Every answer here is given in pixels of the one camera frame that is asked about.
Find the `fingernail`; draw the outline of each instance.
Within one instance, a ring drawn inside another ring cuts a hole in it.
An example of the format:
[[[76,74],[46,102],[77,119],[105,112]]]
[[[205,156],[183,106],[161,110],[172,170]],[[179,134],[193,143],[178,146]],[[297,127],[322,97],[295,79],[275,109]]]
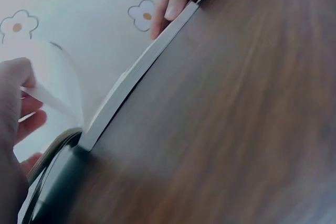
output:
[[[173,20],[174,18],[177,17],[178,15],[178,9],[174,6],[170,6],[168,7],[165,15],[164,15],[164,18],[167,19],[167,20]]]

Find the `page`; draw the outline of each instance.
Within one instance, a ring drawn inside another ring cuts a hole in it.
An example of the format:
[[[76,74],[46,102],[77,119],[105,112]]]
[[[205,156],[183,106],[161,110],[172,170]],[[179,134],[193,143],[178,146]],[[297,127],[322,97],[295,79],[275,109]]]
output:
[[[83,126],[79,82],[66,52],[49,42],[18,38],[0,46],[0,57],[1,61],[28,58],[37,85],[22,90]]]
[[[0,0],[2,44],[51,41],[78,66],[83,117],[90,123],[115,82],[151,43],[158,0]]]

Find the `book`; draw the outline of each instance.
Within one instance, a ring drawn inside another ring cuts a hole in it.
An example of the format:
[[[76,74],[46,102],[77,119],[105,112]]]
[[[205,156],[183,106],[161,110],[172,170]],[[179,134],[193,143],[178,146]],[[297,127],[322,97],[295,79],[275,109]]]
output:
[[[148,31],[157,1],[1,0],[1,60],[30,59],[38,85],[23,90],[71,121],[28,174],[29,185],[74,136],[81,134],[82,148],[93,148],[124,99],[198,7],[189,3],[151,41]]]

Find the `wood grain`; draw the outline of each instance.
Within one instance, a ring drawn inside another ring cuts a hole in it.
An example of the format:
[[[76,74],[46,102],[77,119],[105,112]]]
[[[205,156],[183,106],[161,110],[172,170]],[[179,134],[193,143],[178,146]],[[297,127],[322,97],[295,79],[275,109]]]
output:
[[[336,0],[205,0],[65,223],[335,223]]]

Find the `flower pattern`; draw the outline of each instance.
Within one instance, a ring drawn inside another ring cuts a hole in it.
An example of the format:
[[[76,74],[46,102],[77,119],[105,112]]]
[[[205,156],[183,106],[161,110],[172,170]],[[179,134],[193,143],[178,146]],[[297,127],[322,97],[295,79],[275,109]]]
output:
[[[154,13],[154,2],[143,0],[138,6],[128,9],[128,15],[133,18],[135,27],[140,31],[148,31],[151,27]]]
[[[0,23],[2,43],[12,39],[31,39],[32,32],[38,27],[38,18],[31,16],[26,10],[18,10],[12,17]]]

